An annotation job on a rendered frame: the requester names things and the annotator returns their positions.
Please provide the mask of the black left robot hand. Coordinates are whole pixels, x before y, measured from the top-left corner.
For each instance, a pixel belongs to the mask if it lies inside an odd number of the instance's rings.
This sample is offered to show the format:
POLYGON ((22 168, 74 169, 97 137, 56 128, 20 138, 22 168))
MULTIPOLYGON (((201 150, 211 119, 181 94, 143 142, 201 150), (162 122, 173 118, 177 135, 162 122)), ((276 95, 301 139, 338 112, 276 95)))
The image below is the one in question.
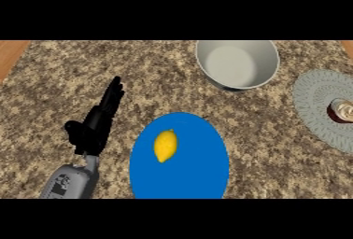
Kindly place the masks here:
POLYGON ((124 96, 121 78, 115 77, 96 105, 83 122, 69 120, 65 130, 77 155, 97 156, 106 146, 114 115, 124 96))

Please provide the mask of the yellow tomato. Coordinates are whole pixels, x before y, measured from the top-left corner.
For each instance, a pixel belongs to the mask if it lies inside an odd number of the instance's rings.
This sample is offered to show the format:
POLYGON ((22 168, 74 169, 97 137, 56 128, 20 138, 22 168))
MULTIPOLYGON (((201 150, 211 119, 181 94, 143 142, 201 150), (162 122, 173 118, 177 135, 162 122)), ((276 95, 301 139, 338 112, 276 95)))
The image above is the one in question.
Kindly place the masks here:
POLYGON ((173 130, 162 131, 155 138, 155 157, 165 162, 177 152, 177 135, 173 130))

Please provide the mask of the blue plate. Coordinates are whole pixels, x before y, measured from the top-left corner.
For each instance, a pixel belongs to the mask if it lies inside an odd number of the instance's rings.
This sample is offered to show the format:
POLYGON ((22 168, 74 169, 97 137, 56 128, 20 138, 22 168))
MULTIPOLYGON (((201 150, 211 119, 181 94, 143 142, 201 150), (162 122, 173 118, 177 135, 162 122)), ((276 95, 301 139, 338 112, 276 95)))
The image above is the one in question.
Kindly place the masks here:
POLYGON ((142 130, 130 154, 130 185, 137 199, 220 199, 229 179, 229 154, 212 124, 198 115, 174 112, 142 130), (155 138, 173 130, 174 156, 159 162, 155 138))

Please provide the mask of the white bowl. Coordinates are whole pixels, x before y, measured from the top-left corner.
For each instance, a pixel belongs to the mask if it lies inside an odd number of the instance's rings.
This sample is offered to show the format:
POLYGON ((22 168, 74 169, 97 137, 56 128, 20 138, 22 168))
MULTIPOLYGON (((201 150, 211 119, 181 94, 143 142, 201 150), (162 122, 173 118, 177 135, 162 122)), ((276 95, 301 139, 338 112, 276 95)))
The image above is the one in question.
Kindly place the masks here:
POLYGON ((280 67, 272 40, 199 40, 196 60, 208 80, 227 91, 246 91, 263 86, 280 67))

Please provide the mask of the grey round placemat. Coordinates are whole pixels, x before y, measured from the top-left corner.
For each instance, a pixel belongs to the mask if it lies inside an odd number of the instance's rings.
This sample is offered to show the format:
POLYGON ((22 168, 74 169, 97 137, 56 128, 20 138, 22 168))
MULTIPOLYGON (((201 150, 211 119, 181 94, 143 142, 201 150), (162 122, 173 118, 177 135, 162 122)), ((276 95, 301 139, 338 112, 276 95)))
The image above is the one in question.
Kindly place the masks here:
POLYGON ((303 124, 323 143, 353 153, 353 123, 338 123, 326 114, 326 108, 337 99, 353 101, 353 77, 328 69, 303 73, 292 87, 294 106, 303 124))

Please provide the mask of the dark red can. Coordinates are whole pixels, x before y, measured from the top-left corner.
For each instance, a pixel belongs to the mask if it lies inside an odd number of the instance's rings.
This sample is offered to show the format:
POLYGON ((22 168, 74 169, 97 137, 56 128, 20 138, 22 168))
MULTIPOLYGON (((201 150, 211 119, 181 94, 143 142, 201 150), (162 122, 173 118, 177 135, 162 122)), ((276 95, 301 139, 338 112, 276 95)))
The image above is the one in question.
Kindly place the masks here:
POLYGON ((328 109, 340 121, 353 123, 353 102, 342 98, 335 98, 329 103, 328 109))

